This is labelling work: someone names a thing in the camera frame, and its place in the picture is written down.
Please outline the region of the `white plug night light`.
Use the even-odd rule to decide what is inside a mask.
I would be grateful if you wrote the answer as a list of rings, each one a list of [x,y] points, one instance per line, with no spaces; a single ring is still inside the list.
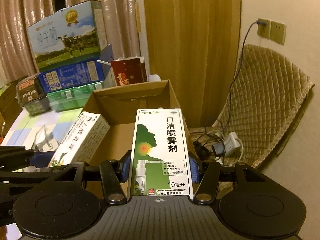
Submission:
[[[48,133],[47,128],[43,125],[35,134],[32,150],[37,152],[56,151],[60,143],[54,138],[52,132]]]

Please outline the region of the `green throat spray box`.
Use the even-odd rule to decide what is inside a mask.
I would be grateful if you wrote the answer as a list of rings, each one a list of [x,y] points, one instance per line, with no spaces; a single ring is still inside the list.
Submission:
[[[129,194],[132,196],[193,197],[188,145],[180,109],[138,109],[129,179]]]

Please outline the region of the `white green ointment box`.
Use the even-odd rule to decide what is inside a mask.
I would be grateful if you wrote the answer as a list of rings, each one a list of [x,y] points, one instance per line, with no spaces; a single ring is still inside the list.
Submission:
[[[110,129],[100,114],[81,112],[55,151],[48,167],[89,163]]]

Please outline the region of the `checked tablecloth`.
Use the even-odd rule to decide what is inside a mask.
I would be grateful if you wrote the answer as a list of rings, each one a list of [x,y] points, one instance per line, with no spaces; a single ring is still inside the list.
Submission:
[[[47,167],[30,166],[29,158],[37,151],[32,150],[35,134],[45,125],[48,133],[61,143],[72,127],[82,109],[72,109],[56,113],[46,113],[30,116],[23,110],[7,132],[1,143],[1,171],[44,172]]]

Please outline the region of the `white power strip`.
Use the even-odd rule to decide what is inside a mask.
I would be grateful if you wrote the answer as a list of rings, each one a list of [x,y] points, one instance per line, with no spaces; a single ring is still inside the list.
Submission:
[[[240,156],[243,155],[244,145],[242,141],[239,139],[236,132],[231,132],[224,139],[224,147],[225,147],[225,157],[230,157],[233,153],[240,153]]]

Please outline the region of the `open cardboard box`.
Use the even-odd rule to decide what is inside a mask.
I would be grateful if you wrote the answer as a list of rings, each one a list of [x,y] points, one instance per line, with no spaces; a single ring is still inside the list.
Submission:
[[[112,87],[93,92],[82,110],[102,115],[110,125],[110,129],[89,163],[98,165],[105,160],[119,160],[127,151],[132,152],[138,109],[158,108],[178,108],[181,110],[169,80]],[[188,152],[194,153],[195,150],[184,116],[183,123]],[[127,197],[131,197],[129,182],[128,178],[127,182],[121,184]]]

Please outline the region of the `black hot pot bowl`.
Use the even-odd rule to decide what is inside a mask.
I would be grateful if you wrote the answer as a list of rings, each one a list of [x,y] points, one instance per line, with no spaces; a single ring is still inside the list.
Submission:
[[[47,95],[42,88],[39,75],[28,76],[16,85],[18,103],[30,116],[36,116],[51,110]]]

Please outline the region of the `green drink carton pack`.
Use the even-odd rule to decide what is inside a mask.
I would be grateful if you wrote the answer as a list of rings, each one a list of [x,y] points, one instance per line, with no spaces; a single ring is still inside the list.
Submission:
[[[102,88],[104,88],[103,82],[90,83],[48,93],[47,98],[52,110],[63,112],[84,107],[91,93]]]

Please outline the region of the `blue milk carton box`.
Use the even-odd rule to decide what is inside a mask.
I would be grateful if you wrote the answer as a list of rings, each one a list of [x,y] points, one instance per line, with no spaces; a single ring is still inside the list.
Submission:
[[[103,64],[113,60],[112,45],[103,50],[102,55],[85,61],[58,67],[39,74],[45,93],[105,81],[111,76],[111,66]]]

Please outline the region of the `dark red gift box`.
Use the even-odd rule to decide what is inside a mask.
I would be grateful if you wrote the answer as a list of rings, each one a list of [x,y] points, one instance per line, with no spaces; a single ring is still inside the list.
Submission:
[[[132,85],[148,81],[144,57],[128,57],[111,61],[116,86]]]

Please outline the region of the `cow milk carton box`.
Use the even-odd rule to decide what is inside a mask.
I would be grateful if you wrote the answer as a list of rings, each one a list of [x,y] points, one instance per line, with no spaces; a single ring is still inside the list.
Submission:
[[[61,9],[29,26],[28,37],[39,72],[98,57],[107,46],[103,5],[89,0]]]

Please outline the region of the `wooden door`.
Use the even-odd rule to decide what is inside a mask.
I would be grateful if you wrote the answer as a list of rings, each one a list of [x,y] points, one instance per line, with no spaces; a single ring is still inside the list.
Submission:
[[[188,127],[223,109],[238,57],[241,0],[144,0],[149,64],[170,80]]]

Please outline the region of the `beige curtain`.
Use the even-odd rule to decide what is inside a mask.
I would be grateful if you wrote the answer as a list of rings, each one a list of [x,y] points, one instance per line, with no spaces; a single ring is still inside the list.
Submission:
[[[140,55],[136,0],[1,0],[1,83],[64,64]]]

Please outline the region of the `wall power outlet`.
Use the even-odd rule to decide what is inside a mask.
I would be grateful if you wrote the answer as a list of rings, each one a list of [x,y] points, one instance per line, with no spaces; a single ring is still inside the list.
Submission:
[[[257,35],[266,39],[270,39],[271,36],[271,21],[259,18]]]

